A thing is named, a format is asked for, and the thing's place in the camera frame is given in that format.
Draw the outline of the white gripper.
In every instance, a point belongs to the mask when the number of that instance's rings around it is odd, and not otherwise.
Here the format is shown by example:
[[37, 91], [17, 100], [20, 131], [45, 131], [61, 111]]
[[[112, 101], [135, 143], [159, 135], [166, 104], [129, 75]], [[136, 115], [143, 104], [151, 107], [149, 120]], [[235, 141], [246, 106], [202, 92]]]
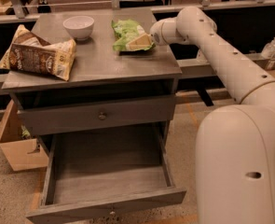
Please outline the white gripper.
[[187, 39], [183, 38], [176, 29], [176, 18], [159, 20], [150, 28], [150, 35], [143, 33], [126, 44], [128, 51], [148, 49], [152, 46], [152, 41], [156, 45], [166, 46], [170, 44], [186, 45]]

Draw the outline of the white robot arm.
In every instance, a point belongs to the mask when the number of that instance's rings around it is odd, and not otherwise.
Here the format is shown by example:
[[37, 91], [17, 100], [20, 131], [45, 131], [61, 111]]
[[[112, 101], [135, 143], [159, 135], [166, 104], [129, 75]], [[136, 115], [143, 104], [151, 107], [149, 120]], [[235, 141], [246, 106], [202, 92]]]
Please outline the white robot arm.
[[275, 224], [275, 77], [223, 39], [198, 7], [155, 22], [159, 46], [197, 46], [234, 99], [196, 138], [199, 224]]

